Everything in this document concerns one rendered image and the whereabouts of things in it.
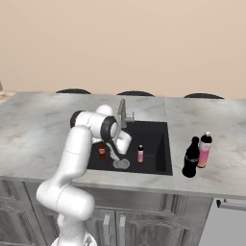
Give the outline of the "small pink bottle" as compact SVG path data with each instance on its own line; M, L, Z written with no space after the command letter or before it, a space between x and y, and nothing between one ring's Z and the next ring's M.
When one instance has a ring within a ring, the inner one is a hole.
M139 145L138 146L138 152L137 152L137 161L139 163L142 163L143 162L143 146L142 145Z

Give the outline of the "dark stool seat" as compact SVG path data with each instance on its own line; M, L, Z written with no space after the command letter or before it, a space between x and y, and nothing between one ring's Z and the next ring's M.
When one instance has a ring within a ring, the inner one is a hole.
M187 94L184 98L224 99L221 96L210 93L190 93Z
M89 91L81 88L67 88L56 91L56 93L91 94Z
M119 92L116 95L125 95L125 96L152 96L155 97L155 95L146 92L146 91L140 91L140 90L127 90L123 92Z

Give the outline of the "grey metal tap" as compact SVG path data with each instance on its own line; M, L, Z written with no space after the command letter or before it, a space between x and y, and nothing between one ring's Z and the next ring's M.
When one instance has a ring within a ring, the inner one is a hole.
M128 122L134 122L135 121L135 114L134 113L132 113L131 117L127 116L126 101L124 99L122 99L120 101L117 114L120 116L122 129L125 129L127 127Z

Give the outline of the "large black bottle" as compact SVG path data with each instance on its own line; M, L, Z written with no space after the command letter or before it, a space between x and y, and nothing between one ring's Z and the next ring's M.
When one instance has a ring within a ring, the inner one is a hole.
M184 155L184 167L182 173L187 178L193 178L196 175L196 166L200 158L200 150L198 147L199 137L194 136L191 139L191 144L187 148Z

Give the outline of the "grey dishwasher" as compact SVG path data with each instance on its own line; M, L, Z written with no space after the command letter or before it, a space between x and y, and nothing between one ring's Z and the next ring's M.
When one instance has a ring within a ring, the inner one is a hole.
M246 211L219 209L217 199L246 205L246 200L214 198L199 246L246 246Z

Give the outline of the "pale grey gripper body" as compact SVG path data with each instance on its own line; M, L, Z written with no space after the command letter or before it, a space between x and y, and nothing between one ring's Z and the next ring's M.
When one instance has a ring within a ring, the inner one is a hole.
M116 169L128 169L130 167L130 162L127 159L123 159L123 160L115 160L112 163L113 167Z

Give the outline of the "black sink basin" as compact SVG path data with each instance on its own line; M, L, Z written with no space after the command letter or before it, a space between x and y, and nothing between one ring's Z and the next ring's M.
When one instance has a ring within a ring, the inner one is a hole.
M130 162L128 169L116 169L110 157L110 149L106 148L106 158L100 160L97 144L92 145L88 169L129 172L140 174L155 174L172 176L172 163L168 138L168 127L166 122L129 122L124 132L132 137L124 159ZM138 146L143 146L143 162L137 161Z

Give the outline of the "large pink bottle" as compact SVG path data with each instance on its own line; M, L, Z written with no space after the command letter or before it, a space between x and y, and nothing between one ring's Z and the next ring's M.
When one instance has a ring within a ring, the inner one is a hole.
M200 144L199 144L200 156L199 156L199 161L197 164L199 168L204 168L207 164L211 143L212 143L211 133L205 132L202 135Z

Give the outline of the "grey cupboard door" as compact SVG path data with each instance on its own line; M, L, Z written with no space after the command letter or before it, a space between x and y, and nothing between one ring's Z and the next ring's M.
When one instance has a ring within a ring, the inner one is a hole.
M125 239L119 236L120 215L126 216ZM118 211L116 219L118 246L192 246L191 227L176 216Z
M105 214L111 216L110 219L110 244L105 243L103 222ZM92 216L86 221L88 232L94 237L97 246L117 246L114 211L108 209L95 209Z
M0 180L0 246L47 246L23 182Z

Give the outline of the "small brown bottle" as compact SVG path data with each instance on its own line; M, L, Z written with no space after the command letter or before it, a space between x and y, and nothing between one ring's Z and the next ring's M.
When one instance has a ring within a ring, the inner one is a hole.
M98 149L99 149L100 160L104 160L106 158L106 148L103 141L98 143Z

